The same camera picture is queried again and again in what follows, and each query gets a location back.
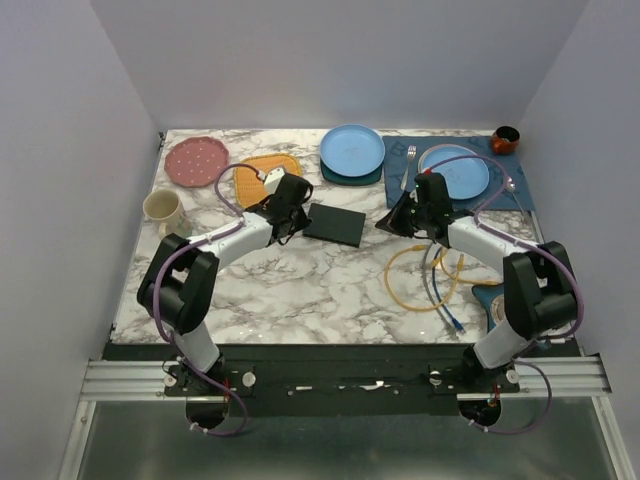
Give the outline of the black network switch box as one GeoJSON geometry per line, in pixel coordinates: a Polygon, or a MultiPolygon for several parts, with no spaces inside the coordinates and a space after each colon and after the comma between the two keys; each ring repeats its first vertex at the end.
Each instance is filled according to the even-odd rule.
{"type": "Polygon", "coordinates": [[[308,212],[311,223],[303,230],[308,238],[358,248],[366,214],[313,203],[308,212]]]}

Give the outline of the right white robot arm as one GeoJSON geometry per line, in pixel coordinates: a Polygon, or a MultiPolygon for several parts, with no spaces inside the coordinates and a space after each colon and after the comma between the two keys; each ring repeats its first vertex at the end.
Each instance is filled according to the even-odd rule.
{"type": "Polygon", "coordinates": [[[557,242],[524,241],[456,210],[440,173],[415,177],[416,196],[405,192],[375,227],[388,233],[426,238],[470,255],[502,276],[506,319],[468,347],[460,379],[480,392],[496,380],[496,370],[523,352],[541,334],[583,319],[584,301],[566,250],[557,242]]]}

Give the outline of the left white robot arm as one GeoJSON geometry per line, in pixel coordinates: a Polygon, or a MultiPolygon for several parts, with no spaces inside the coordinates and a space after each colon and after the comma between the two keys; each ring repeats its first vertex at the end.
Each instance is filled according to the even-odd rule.
{"type": "Polygon", "coordinates": [[[310,182],[282,169],[258,178],[267,196],[239,211],[236,222],[191,238],[165,236],[137,291],[138,304],[190,366],[187,382],[201,395],[214,393],[222,380],[216,365],[221,352],[205,325],[219,271],[249,253],[288,243],[310,225],[304,210],[310,182]]]}

